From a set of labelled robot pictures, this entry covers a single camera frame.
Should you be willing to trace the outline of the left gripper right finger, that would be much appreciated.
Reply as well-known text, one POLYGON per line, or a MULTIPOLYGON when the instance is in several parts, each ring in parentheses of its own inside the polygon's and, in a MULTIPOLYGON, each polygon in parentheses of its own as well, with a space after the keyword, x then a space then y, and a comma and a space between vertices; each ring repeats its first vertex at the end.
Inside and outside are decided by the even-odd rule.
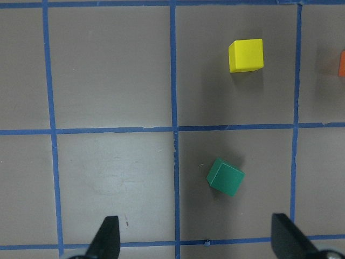
POLYGON ((319 250, 284 213, 271 217, 271 248, 277 258, 317 258, 319 250))

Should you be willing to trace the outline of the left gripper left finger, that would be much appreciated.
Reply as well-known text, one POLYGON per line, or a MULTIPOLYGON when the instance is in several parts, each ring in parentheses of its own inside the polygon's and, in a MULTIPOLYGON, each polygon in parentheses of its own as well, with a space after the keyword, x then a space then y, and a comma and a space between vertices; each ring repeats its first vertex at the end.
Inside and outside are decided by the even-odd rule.
POLYGON ((116 259, 120 255, 118 216, 107 216, 101 224, 83 258, 116 259))

